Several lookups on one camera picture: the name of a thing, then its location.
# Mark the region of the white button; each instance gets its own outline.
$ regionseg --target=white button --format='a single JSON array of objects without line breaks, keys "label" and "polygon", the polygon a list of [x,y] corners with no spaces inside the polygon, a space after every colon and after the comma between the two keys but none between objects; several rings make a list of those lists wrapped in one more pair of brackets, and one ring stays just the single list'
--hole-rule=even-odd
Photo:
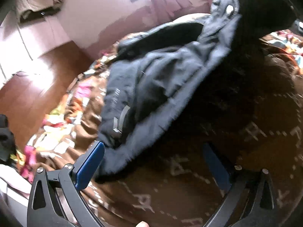
[{"label": "white button", "polygon": [[228,5],[225,10],[228,17],[232,16],[234,12],[234,7],[232,5]]}]

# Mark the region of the pink wall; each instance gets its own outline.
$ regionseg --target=pink wall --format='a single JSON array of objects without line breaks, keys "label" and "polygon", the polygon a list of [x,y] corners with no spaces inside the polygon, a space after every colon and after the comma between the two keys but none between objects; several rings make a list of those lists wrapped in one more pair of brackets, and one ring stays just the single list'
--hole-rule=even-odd
[{"label": "pink wall", "polygon": [[[206,0],[190,0],[194,8],[182,11],[205,12]],[[149,9],[149,0],[65,0],[57,15],[68,36],[92,59],[99,51],[131,32],[145,31],[156,26]]]},{"label": "pink wall", "polygon": [[[70,41],[56,16],[47,17],[38,22],[21,28],[21,35],[33,59],[47,51]],[[10,11],[0,27],[0,64],[7,78],[17,71],[33,69],[20,35],[17,31],[17,19]],[[4,81],[0,73],[0,88]]]}]

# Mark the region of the black fabric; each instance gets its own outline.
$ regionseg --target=black fabric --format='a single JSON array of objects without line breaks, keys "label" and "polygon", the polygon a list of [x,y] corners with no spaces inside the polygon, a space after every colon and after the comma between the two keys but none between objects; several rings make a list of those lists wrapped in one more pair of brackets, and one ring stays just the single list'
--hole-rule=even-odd
[{"label": "black fabric", "polygon": [[[232,14],[226,13],[228,5]],[[198,21],[168,23],[120,44],[101,113],[98,139],[106,150],[96,179],[121,171],[151,147],[218,65],[223,64],[218,81],[243,78],[235,56],[241,47],[295,19],[283,0],[214,0],[211,13],[202,32]]]},{"label": "black fabric", "polygon": [[0,114],[0,163],[7,163],[11,154],[16,154],[14,134],[8,128],[8,119]]}]

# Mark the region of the dark gray jacket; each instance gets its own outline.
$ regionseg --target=dark gray jacket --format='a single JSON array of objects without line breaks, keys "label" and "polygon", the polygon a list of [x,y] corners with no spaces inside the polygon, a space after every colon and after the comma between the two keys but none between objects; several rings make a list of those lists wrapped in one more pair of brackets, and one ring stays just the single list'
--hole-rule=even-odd
[{"label": "dark gray jacket", "polygon": [[121,171],[151,147],[219,64],[226,81],[242,78],[231,62],[239,48],[294,20],[284,0],[214,0],[206,19],[167,23],[122,42],[101,113],[98,139],[106,150],[95,177]]}]

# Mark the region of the wooden floor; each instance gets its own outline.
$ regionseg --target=wooden floor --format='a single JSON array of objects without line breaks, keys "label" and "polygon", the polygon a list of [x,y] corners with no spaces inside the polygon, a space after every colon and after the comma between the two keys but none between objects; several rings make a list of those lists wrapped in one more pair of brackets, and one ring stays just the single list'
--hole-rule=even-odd
[{"label": "wooden floor", "polygon": [[91,63],[74,42],[68,42],[39,57],[39,66],[44,66],[40,73],[18,72],[0,90],[0,114],[8,117],[20,149],[38,130],[44,115],[58,105],[73,79]]}]

